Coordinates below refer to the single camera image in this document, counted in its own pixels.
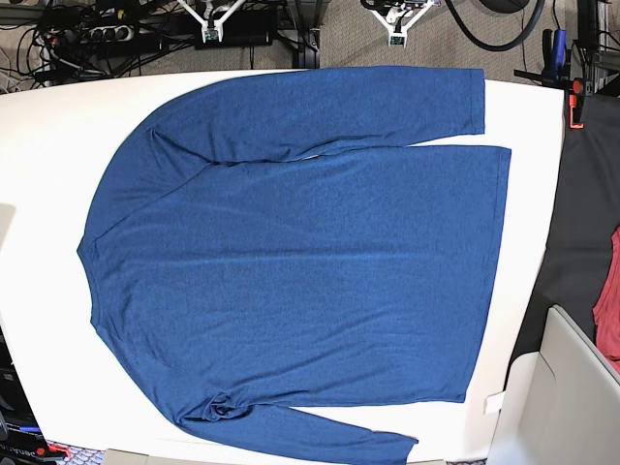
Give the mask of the blue handled tool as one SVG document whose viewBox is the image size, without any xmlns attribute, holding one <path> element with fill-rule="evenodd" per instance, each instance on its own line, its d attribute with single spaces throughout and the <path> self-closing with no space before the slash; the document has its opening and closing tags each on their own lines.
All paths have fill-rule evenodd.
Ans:
<svg viewBox="0 0 620 465">
<path fill-rule="evenodd" d="M 566 53 L 566 31 L 556 29 L 553 35 L 553 73 L 557 80 L 563 76 Z"/>
</svg>

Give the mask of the red cloth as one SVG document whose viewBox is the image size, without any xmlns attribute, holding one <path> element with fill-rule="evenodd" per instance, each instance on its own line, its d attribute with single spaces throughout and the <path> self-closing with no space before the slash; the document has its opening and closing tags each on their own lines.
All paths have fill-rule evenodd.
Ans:
<svg viewBox="0 0 620 465">
<path fill-rule="evenodd" d="M 619 229 L 611 236 L 612 257 L 601 294 L 593 307 L 595 344 L 605 359 L 619 372 L 620 357 L 620 271 Z"/>
</svg>

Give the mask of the black box under table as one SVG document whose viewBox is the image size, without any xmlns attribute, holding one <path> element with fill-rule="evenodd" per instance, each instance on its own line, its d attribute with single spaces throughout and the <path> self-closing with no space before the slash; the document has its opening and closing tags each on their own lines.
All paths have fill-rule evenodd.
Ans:
<svg viewBox="0 0 620 465">
<path fill-rule="evenodd" d="M 274 10 L 248 10 L 233 13 L 224 23 L 223 39 L 195 39 L 196 49 L 227 47 L 268 47 L 277 32 L 277 14 Z"/>
</svg>

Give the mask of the orange black clamp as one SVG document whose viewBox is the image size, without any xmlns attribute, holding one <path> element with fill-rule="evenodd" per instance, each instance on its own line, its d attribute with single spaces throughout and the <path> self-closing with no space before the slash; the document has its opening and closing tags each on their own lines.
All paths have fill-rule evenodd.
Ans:
<svg viewBox="0 0 620 465">
<path fill-rule="evenodd" d="M 576 77 L 571 84 L 568 100 L 568 123 L 570 129 L 582 129 L 581 115 L 586 95 L 586 84 L 580 77 Z"/>
</svg>

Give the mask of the black cloth cover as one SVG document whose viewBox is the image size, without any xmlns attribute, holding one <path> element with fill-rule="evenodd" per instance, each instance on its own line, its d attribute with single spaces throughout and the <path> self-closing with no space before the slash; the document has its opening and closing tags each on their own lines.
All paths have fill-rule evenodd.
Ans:
<svg viewBox="0 0 620 465">
<path fill-rule="evenodd" d="M 510 361 L 536 352 L 547 310 L 558 304 L 591 340 L 593 309 L 619 227 L 619 99 L 587 97 L 581 129 L 565 133 L 548 237 Z"/>
</svg>

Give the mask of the white power strip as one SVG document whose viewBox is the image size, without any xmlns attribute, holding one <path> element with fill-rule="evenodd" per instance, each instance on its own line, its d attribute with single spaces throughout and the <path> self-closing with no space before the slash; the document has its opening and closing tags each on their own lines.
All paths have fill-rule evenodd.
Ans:
<svg viewBox="0 0 620 465">
<path fill-rule="evenodd" d="M 131 41 L 135 30 L 128 25 L 98 26 L 85 33 L 84 40 L 94 43 L 123 43 Z"/>
</svg>

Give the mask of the white paper tag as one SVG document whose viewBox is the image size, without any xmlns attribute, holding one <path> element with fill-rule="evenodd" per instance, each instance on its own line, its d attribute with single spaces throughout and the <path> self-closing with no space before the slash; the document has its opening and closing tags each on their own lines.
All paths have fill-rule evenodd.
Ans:
<svg viewBox="0 0 620 465">
<path fill-rule="evenodd" d="M 484 413 L 486 415 L 493 415 L 499 413 L 502 410 L 504 404 L 505 394 L 505 391 L 501 391 L 489 395 L 484 401 Z"/>
</svg>

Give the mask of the blue long-sleeve shirt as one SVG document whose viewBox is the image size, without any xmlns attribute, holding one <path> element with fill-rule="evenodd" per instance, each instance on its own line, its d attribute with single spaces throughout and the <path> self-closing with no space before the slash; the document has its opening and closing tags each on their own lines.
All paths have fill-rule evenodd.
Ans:
<svg viewBox="0 0 620 465">
<path fill-rule="evenodd" d="M 403 464 L 412 437 L 314 407 L 462 402 L 511 153 L 478 69 L 227 79 L 148 115 L 77 248 L 91 323 L 182 431 L 301 460 Z"/>
</svg>

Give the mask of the beige plastic bin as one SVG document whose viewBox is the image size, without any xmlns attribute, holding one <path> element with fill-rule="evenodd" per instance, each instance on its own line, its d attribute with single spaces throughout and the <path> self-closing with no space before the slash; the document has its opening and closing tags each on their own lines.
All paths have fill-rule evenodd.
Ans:
<svg viewBox="0 0 620 465">
<path fill-rule="evenodd" d="M 560 306 L 511 366 L 487 462 L 619 462 L 619 375 Z"/>
</svg>

